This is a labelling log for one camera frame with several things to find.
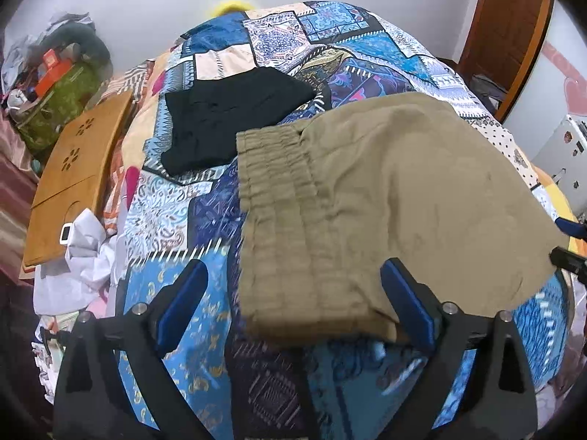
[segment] bed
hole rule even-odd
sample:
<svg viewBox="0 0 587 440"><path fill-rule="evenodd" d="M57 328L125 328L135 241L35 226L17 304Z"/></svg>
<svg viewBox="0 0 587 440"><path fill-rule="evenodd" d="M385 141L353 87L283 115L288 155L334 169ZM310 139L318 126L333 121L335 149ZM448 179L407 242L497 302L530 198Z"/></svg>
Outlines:
<svg viewBox="0 0 587 440"><path fill-rule="evenodd" d="M371 440L406 398L426 358L409 346L367 338L281 350L247 339L237 294L244 214L236 160L177 177L160 164L161 153L171 145L172 127L162 95L188 89L195 79L228 77L256 66L275 67L316 90L312 101L281 124L398 92L419 91L447 101L513 164L553 220L572 214L558 188L532 167L512 135L452 69L364 8L306 1L232 12L186 32L157 58L146 99L121 144L124 166L142 170L121 230L128 268L119 281L118 312L148 303L190 259L201 259L209 272L208 288L180 345L164 363L214 438ZM569 249L587 253L574 239ZM573 369L564 381L560 377L563 359L572 357L571 332L583 336L585 289L573 276L559 273L513 314L543 425L566 390L561 385L572 383L570 371L577 374L580 361L573 358L567 360ZM463 357L435 426L455 415L474 357L475 351ZM156 426L124 354L119 369L137 418ZM553 387L557 379L559 387Z"/></svg>

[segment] folded clothes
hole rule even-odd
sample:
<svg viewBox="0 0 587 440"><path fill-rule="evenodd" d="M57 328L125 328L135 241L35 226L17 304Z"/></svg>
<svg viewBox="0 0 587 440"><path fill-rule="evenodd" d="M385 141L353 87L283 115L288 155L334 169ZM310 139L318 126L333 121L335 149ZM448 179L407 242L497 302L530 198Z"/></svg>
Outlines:
<svg viewBox="0 0 587 440"><path fill-rule="evenodd" d="M240 309L280 344L395 340L379 269L398 257L440 301L495 316L567 246L515 168L453 108L410 92L237 134Z"/></svg>
<svg viewBox="0 0 587 440"><path fill-rule="evenodd" d="M161 163L170 175L227 164L237 155L237 132L275 125L314 96L305 82L270 67L195 80L165 95L173 128Z"/></svg>

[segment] crumpled white cloth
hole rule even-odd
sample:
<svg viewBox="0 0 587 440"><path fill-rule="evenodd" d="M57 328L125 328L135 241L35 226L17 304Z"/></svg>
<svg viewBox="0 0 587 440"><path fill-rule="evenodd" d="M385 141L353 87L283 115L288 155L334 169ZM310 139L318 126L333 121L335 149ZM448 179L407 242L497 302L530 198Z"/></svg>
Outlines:
<svg viewBox="0 0 587 440"><path fill-rule="evenodd" d="M48 261L34 270L33 307L36 314L71 313L85 308L110 282L117 236L106 231L89 210L74 220L64 258Z"/></svg>

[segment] metal bolt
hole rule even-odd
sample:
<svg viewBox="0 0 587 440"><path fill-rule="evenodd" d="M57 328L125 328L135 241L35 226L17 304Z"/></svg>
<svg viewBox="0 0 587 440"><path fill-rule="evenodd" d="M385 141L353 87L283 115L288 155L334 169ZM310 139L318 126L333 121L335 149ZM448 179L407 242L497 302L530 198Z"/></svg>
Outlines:
<svg viewBox="0 0 587 440"><path fill-rule="evenodd" d="M512 316L512 313L510 313L509 311L500 311L500 319L504 323L510 323L514 320L514 317Z"/></svg>
<svg viewBox="0 0 587 440"><path fill-rule="evenodd" d="M447 314L457 314L459 312L459 307L453 302L444 302L442 304L442 311L444 311Z"/></svg>
<svg viewBox="0 0 587 440"><path fill-rule="evenodd" d="M87 323L92 318L90 311L83 311L77 316L77 320L81 323Z"/></svg>
<svg viewBox="0 0 587 440"><path fill-rule="evenodd" d="M138 316L140 316L147 310L147 308L147 304L145 304L144 302L138 302L131 308L131 311L133 311L133 314L137 314Z"/></svg>

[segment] blue patterned fabric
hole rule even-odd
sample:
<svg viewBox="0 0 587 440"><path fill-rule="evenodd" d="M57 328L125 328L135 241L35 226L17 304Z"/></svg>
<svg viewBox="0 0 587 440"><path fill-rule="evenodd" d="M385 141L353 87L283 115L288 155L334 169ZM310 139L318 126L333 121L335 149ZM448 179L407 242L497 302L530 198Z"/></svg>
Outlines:
<svg viewBox="0 0 587 440"><path fill-rule="evenodd" d="M369 28L369 14L347 3L319 1L310 4L315 13L299 17L307 38L316 42L336 35Z"/></svg>
<svg viewBox="0 0 587 440"><path fill-rule="evenodd" d="M192 87L194 78L209 78L204 54L224 58L227 72L219 76L254 64L312 85L316 97L280 124L359 99L415 90L451 104L489 140L496 133L504 143L509 139L502 153L530 187L533 169L456 73L412 36L363 8L309 1L235 12L199 25L187 37L168 60L153 137L145 142L144 170L124 227L131 259L125 309L149 302L189 259L202 259L208 290L180 346L164 362L214 438L375 439L418 380L426 358L412 348L366 338L332 340L303 351L248 339L238 301L245 214L238 202L237 163L169 176L160 164L172 129L163 95ZM533 194L555 215L546 191ZM536 387L559 369L566 304L563 285L553 277L514 311ZM454 418L474 357L475 351L463 356L435 426ZM120 372L137 417L154 426L124 357Z"/></svg>
<svg viewBox="0 0 587 440"><path fill-rule="evenodd" d="M348 49L356 57L368 56L374 63L387 61L402 68L406 73L413 74L423 81L431 82L430 75L420 58L418 56L406 58L386 32L354 36L348 40L337 42L336 47Z"/></svg>
<svg viewBox="0 0 587 440"><path fill-rule="evenodd" d="M247 17L240 11L224 14L191 29L189 38L183 44L181 56L195 53L223 50L234 44L248 43L243 20Z"/></svg>
<svg viewBox="0 0 587 440"><path fill-rule="evenodd" d="M175 261L147 258L128 268L125 312L138 302L150 302L163 286L175 281L190 259L189 254L178 253ZM231 387L224 365L224 344L230 329L226 253L210 249L200 257L208 269L208 288L177 349L163 360L175 385L216 440L233 437ZM124 353L119 369L137 418L156 428Z"/></svg>
<svg viewBox="0 0 587 440"><path fill-rule="evenodd" d="M398 72L368 61L348 58L328 79L332 107L370 97L414 91Z"/></svg>
<svg viewBox="0 0 587 440"><path fill-rule="evenodd" d="M189 249L233 239L241 220L237 189L237 162L234 161L219 178L213 191L192 198L188 208Z"/></svg>

